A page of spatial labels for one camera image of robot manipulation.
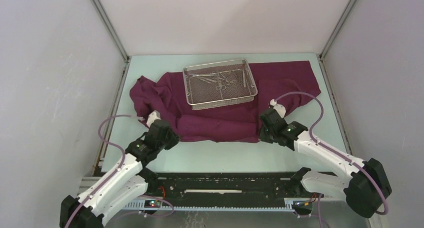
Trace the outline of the magenta surgical wrap cloth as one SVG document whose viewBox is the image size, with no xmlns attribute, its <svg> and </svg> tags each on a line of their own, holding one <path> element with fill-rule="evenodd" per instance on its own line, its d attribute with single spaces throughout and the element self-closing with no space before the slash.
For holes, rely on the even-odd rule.
<svg viewBox="0 0 424 228">
<path fill-rule="evenodd" d="M 250 69 L 258 87 L 253 101 L 205 110 L 192 110 L 185 95 L 181 72 L 167 72 L 157 82 L 141 76 L 129 96 L 139 117 L 152 111 L 181 137 L 183 142 L 259 142 L 260 113 L 268 109 L 272 99 L 278 100 L 290 114 L 311 101 L 297 92 L 318 96 L 321 93 L 309 61 L 251 63 Z"/>
</svg>

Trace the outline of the metal mesh instrument tray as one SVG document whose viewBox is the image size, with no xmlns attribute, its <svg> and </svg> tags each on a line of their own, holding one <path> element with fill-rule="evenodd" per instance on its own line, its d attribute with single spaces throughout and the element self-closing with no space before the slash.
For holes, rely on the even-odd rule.
<svg viewBox="0 0 424 228">
<path fill-rule="evenodd" d="M 258 94 L 245 59 L 188 66 L 182 72 L 186 101 L 192 110 L 251 102 Z"/>
</svg>

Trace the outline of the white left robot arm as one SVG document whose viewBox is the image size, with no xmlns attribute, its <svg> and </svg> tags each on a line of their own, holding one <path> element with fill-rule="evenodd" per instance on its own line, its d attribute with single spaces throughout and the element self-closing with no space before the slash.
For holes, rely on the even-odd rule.
<svg viewBox="0 0 424 228">
<path fill-rule="evenodd" d="M 179 136 L 169 122 L 154 116 L 148 131 L 121 149 L 121 158 L 94 185 L 61 203 L 59 227 L 104 228 L 111 218 L 138 196 L 153 196 L 158 175 L 147 168 L 162 150 L 178 144 Z"/>
</svg>

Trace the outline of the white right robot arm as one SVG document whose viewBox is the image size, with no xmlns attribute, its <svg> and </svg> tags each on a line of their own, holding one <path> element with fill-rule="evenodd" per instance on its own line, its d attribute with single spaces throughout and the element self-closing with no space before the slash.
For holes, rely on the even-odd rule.
<svg viewBox="0 0 424 228">
<path fill-rule="evenodd" d="M 260 114 L 260 139 L 311 157 L 333 173 L 327 175 L 303 167 L 291 179 L 291 192 L 297 197 L 319 193 L 344 200 L 364 218 L 387 214 L 386 199 L 392 188 L 382 163 L 374 158 L 365 161 L 335 149 L 301 123 L 287 123 L 284 110 L 284 107 L 269 108 Z"/>
</svg>

